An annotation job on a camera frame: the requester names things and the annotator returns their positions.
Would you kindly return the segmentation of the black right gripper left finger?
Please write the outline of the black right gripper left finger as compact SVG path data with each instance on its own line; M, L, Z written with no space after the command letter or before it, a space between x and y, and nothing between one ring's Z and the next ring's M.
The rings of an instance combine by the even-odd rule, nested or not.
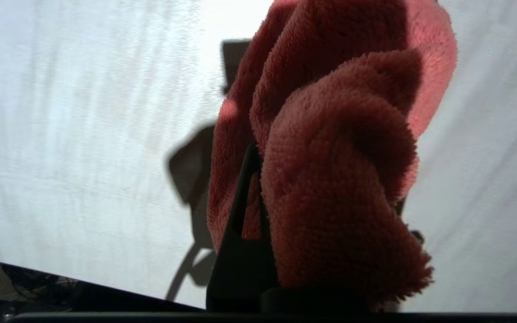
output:
M279 286L267 211L258 197L260 237L243 237L253 175L261 175L262 159L248 146L240 169L232 208L206 291L206 309L217 313L261 313L265 292Z

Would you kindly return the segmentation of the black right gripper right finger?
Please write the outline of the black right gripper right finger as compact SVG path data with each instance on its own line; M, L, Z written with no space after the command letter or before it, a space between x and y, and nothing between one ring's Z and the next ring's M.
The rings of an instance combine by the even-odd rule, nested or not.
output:
M420 230L418 230L418 229L410 228L408 226L408 223L406 223L406 221L404 220L403 212L404 212L405 202L406 202L406 198L402 198L400 201L398 201L398 203L394 207L397 219L403 225L404 232L406 233L406 235L412 235L412 237L414 237L415 241L421 247L424 247L424 245L425 245L425 237L422 234L422 232Z

